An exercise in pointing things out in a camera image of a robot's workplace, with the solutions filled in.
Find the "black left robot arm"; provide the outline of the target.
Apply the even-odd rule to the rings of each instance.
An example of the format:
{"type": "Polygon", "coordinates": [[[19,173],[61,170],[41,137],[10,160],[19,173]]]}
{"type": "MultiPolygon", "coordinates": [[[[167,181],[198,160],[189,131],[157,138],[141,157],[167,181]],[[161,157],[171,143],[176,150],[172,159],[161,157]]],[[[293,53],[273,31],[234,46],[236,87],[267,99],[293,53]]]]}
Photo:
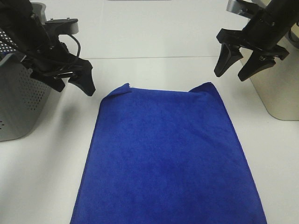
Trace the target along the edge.
{"type": "Polygon", "coordinates": [[[41,22],[28,0],[0,2],[0,28],[12,42],[1,42],[23,53],[22,64],[32,69],[31,78],[61,92],[68,82],[92,96],[95,86],[92,65],[81,59],[81,45],[74,37],[78,20],[56,19],[41,22]]]}

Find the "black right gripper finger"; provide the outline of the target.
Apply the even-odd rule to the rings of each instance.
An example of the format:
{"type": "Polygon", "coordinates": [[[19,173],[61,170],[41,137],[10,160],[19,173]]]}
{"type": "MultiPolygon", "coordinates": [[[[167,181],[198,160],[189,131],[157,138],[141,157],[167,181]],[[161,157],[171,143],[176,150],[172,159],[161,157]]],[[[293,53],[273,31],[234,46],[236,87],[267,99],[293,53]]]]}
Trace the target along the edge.
{"type": "Polygon", "coordinates": [[[217,77],[221,77],[235,62],[242,59],[240,47],[228,43],[221,44],[220,56],[214,69],[217,77]]]}
{"type": "Polygon", "coordinates": [[[275,65],[274,56],[265,56],[253,51],[248,61],[238,73],[241,81],[245,81],[258,72],[271,68],[275,65]]]}

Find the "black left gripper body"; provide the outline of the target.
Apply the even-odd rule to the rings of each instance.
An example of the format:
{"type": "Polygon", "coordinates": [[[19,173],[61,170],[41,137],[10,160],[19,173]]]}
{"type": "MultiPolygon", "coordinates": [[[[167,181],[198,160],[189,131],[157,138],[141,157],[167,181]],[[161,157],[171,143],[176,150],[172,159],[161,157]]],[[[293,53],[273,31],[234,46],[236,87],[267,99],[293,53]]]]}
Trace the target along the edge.
{"type": "MultiPolygon", "coordinates": [[[[22,26],[28,31],[23,35],[24,41],[21,47],[28,56],[36,60],[35,65],[46,77],[57,77],[67,73],[73,73],[72,68],[79,59],[79,50],[73,55],[66,45],[59,40],[60,35],[49,33],[36,14],[21,16],[22,26]]],[[[79,46],[74,35],[71,37],[79,46]]]]}

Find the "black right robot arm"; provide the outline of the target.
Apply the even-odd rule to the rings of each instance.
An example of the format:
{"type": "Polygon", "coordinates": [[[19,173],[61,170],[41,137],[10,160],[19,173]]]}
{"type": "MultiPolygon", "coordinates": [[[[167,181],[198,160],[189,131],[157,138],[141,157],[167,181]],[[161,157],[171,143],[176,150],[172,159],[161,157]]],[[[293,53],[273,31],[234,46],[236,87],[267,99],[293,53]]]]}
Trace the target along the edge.
{"type": "Polygon", "coordinates": [[[216,38],[221,52],[214,73],[221,77],[230,66],[243,58],[240,49],[252,51],[238,73],[241,81],[273,67],[275,58],[284,60],[289,52],[278,42],[299,21],[297,0],[272,0],[265,7],[244,0],[230,0],[227,11],[246,17],[249,22],[242,30],[221,29],[216,38]]]}

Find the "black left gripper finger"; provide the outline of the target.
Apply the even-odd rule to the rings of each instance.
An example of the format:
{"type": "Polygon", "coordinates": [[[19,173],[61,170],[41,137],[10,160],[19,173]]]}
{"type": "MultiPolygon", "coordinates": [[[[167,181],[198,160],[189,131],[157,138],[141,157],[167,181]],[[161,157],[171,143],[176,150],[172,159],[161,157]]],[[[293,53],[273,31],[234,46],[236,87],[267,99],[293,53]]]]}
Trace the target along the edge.
{"type": "Polygon", "coordinates": [[[92,96],[95,92],[92,69],[88,60],[79,58],[72,68],[73,76],[68,82],[80,88],[86,95],[92,96]]]}
{"type": "Polygon", "coordinates": [[[57,92],[61,92],[65,87],[65,83],[61,79],[55,79],[53,77],[46,77],[46,76],[38,73],[37,71],[32,71],[30,77],[32,79],[35,79],[39,82],[44,83],[45,85],[56,90],[57,92]]]}

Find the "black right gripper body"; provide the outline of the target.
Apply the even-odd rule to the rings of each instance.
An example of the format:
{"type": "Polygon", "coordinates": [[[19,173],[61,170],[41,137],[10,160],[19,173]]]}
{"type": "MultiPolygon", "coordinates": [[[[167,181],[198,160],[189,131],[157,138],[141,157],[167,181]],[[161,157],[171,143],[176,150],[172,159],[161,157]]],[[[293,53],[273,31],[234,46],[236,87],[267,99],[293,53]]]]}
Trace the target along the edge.
{"type": "Polygon", "coordinates": [[[289,30],[287,22],[261,9],[242,30],[221,29],[216,38],[220,43],[256,50],[265,56],[284,60],[289,52],[278,42],[289,30]]]}

